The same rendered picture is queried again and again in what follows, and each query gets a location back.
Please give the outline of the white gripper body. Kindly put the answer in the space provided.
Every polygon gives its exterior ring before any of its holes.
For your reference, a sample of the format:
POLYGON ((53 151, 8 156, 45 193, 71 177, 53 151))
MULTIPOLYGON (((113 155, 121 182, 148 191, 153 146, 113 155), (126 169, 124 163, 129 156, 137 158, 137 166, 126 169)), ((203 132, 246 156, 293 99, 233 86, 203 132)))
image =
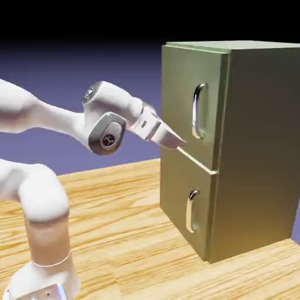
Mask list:
POLYGON ((186 141, 181 138, 170 126, 163 121, 155 130, 151 137, 151 141, 168 149, 177 149, 179 146, 184 146, 186 141))

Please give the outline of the short olive green cabinet door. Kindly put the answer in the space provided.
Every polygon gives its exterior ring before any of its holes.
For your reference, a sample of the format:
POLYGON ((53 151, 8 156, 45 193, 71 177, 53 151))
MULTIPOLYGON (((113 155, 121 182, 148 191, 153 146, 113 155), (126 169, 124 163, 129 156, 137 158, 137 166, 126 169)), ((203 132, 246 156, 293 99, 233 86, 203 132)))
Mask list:
POLYGON ((213 206, 217 175, 176 150, 161 149, 160 207, 202 260, 210 257, 213 206), (186 229, 186 202, 189 193, 199 189, 192 209, 197 232, 186 229))

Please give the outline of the tall olive green cabinet door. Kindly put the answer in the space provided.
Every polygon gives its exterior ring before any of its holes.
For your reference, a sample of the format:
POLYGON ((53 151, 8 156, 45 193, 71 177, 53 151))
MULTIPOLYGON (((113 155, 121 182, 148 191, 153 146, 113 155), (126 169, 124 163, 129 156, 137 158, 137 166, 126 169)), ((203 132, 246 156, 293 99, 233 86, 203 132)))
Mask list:
POLYGON ((183 150, 210 170, 217 170, 230 52, 167 44, 162 48, 162 118, 186 143, 183 150), (200 100, 199 129, 192 135, 196 86, 206 83, 200 100))

